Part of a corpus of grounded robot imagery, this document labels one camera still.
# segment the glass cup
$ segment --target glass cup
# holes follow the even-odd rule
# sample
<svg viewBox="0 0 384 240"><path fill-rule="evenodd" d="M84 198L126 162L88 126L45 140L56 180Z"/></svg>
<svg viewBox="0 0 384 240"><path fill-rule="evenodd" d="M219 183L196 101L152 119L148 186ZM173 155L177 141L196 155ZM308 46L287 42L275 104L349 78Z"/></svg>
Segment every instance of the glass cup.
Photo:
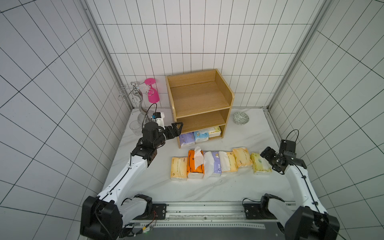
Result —
<svg viewBox="0 0 384 240"><path fill-rule="evenodd" d="M141 135L141 124L139 121L133 121L129 124L129 128L133 131L133 133L137 136Z"/></svg>

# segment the plastic packaging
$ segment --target plastic packaging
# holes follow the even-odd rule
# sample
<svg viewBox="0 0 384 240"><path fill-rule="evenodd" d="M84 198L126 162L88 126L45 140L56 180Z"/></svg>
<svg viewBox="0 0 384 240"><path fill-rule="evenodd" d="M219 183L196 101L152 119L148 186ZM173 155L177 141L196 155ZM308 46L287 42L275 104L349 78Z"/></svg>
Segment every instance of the plastic packaging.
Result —
<svg viewBox="0 0 384 240"><path fill-rule="evenodd" d="M195 145L195 138L193 137L193 132L181 134L179 139L181 147L189 147Z"/></svg>
<svg viewBox="0 0 384 240"><path fill-rule="evenodd" d="M238 168L252 166L253 163L251 161L251 156L249 155L246 147L234 148L232 151L235 155L236 165Z"/></svg>
<svg viewBox="0 0 384 240"><path fill-rule="evenodd" d="M251 160L253 162L253 173L254 174L270 174L272 168L267 160L260 156L260 154L253 152L251 154Z"/></svg>
<svg viewBox="0 0 384 240"><path fill-rule="evenodd" d="M214 172L212 177L220 177L221 175L221 162L218 152L212 152L212 157L214 159Z"/></svg>
<svg viewBox="0 0 384 240"><path fill-rule="evenodd" d="M193 136L195 137L196 143L205 142L209 139L208 131L206 131L205 129L193 132Z"/></svg>
<svg viewBox="0 0 384 240"><path fill-rule="evenodd" d="M204 164L195 168L195 150L189 150L188 152L187 175L188 175L188 178L200 178L200 179L203 178L204 176Z"/></svg>
<svg viewBox="0 0 384 240"><path fill-rule="evenodd" d="M214 158L212 152L204 153L204 177L209 178L214 172Z"/></svg>
<svg viewBox="0 0 384 240"><path fill-rule="evenodd" d="M170 166L171 180L187 180L187 157L173 157Z"/></svg>
<svg viewBox="0 0 384 240"><path fill-rule="evenodd" d="M229 174L229 173L236 173L237 172L237 165L235 156L233 155L233 152L223 152L220 151L218 153L220 162L221 162L221 173L222 174Z"/></svg>
<svg viewBox="0 0 384 240"><path fill-rule="evenodd" d="M209 128L203 129L202 131L207 131L209 137L217 137L221 135L220 127L209 127Z"/></svg>

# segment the black cable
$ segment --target black cable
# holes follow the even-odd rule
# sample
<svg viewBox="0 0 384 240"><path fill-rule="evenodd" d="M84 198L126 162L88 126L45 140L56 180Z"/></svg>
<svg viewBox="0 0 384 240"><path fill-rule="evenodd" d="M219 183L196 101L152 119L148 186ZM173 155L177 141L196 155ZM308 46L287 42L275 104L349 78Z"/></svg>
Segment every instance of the black cable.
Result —
<svg viewBox="0 0 384 240"><path fill-rule="evenodd" d="M145 228L142 228L142 229L140 229L139 231L137 231L136 233L134 233L134 232L133 232L133 228L134 228L134 226L133 226L131 232L129 233L129 235L126 235L126 237L135 237L135 236L138 235L138 234L142 234L142 233L144 233L144 230L143 230L143 229L148 228L148 227L151 225L151 223L153 223L153 221L155 220L155 218L157 217L157 214L156 214L155 211L153 211L152 213L154 214L153 219L152 219L152 221L151 221L149 224L147 224L147 225L145 226Z"/></svg>
<svg viewBox="0 0 384 240"><path fill-rule="evenodd" d="M166 143L164 143L163 145L161 145L160 147L158 147L157 149L161 148L162 146L164 146Z"/></svg>
<svg viewBox="0 0 384 240"><path fill-rule="evenodd" d="M297 139L299 138L299 130L298 129L293 129L290 133L288 133L288 135L287 135L287 140L288 140L288 137L289 137L289 135L293 132L293 131L297 131L297 137L296 137L296 140L295 140L295 142L297 141Z"/></svg>
<svg viewBox="0 0 384 240"><path fill-rule="evenodd" d="M252 201L252 202L261 203L260 201L255 201L255 200L251 200L251 199L249 199L249 198L244 198L244 199L242 200L242 202L241 202L241 205L243 205L243 206L244 206L244 200L245 200L245 199L248 199L249 201Z"/></svg>
<svg viewBox="0 0 384 240"><path fill-rule="evenodd" d="M314 200L314 198L313 198L313 196L312 196L312 192L311 192L311 190L310 190L310 187L309 187L309 185L308 185L308 183L307 183L307 180L306 180L307 177L305 177L305 176L303 175L303 173L301 172L300 168L299 168L296 164L294 164L293 162L291 162L291 163L292 163L293 165L295 165L296 168L297 168L297 169L299 170L299 172L301 173L301 176L303 177L304 182L305 182L305 184L307 185L308 191L310 192L310 195L311 195L313 204L315 205L317 211L321 214L321 212L319 211L319 208L317 207L316 202L315 202L315 200ZM331 227L331 226L329 225L329 223L328 223L324 218L322 218L322 219L323 219L323 221L329 226L330 229L332 229L332 230L333 230L335 233L337 233L340 237L342 237L344 240L346 240L343 236L341 236L341 235L339 234L339 232L337 232L336 230L334 230L333 227Z"/></svg>
<svg viewBox="0 0 384 240"><path fill-rule="evenodd" d="M100 218L99 218L99 216L97 215L97 208L100 206L100 202L96 205L96 208L95 208L95 215L96 215L96 218L97 218L97 220L99 220L99 223L103 226L103 228L107 231L107 233L108 233L108 235L109 235L109 237L111 238L111 240L114 240L113 239L113 237L112 237L112 235L110 234L110 232L108 231L108 229L104 226L104 224L101 222L101 220L100 220Z"/></svg>
<svg viewBox="0 0 384 240"><path fill-rule="evenodd" d="M152 104L149 106L149 108L147 109L146 113L144 114L143 122L141 123L141 129L143 129L145 116L148 116L148 111L149 111L149 109L153 106L153 104L156 104L155 112L157 111L157 103L152 103Z"/></svg>
<svg viewBox="0 0 384 240"><path fill-rule="evenodd" d="M132 201L132 199L131 199L131 198L127 197L126 199L124 199L124 200L121 202L121 206L123 205L124 201L125 201L125 200L127 200L127 199L129 199L129 200L131 200L131 201Z"/></svg>

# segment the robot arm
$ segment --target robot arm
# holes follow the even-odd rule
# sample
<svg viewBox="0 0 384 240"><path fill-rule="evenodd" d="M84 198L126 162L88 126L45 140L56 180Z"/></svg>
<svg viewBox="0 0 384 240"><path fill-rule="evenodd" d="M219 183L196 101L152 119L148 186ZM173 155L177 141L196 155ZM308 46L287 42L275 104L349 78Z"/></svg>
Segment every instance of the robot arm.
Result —
<svg viewBox="0 0 384 240"><path fill-rule="evenodd" d="M295 198L295 212L276 196L265 194L261 199L263 211L273 214L284 226L285 239L334 240L340 229L336 217L328 215L320 203L308 178L304 161L296 158L296 143L281 140L279 153L267 147L260 156L272 165L272 169L284 174Z"/></svg>
<svg viewBox="0 0 384 240"><path fill-rule="evenodd" d="M136 195L130 201L125 196L136 177L141 175L157 155L157 148L166 140L181 134L182 122L164 124L161 113L154 113L155 121L148 122L131 152L130 161L117 177L101 191L97 197L89 196L83 203L80 234L95 240L113 240L118 238L122 226L137 216L149 216L152 213L152 199L145 195Z"/></svg>

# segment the pink glass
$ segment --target pink glass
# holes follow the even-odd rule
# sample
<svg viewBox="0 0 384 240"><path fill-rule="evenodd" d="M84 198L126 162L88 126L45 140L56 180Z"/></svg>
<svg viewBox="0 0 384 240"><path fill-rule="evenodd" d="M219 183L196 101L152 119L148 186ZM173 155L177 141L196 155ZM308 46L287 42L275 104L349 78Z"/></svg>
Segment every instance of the pink glass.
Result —
<svg viewBox="0 0 384 240"><path fill-rule="evenodd" d="M152 85L156 83L156 80L154 78L148 78L144 82L145 82L145 84L147 86L149 86L149 89L151 89L148 92L148 100L149 100L149 102L150 103L157 103L160 100L159 93L156 91L156 89L154 89L152 87Z"/></svg>

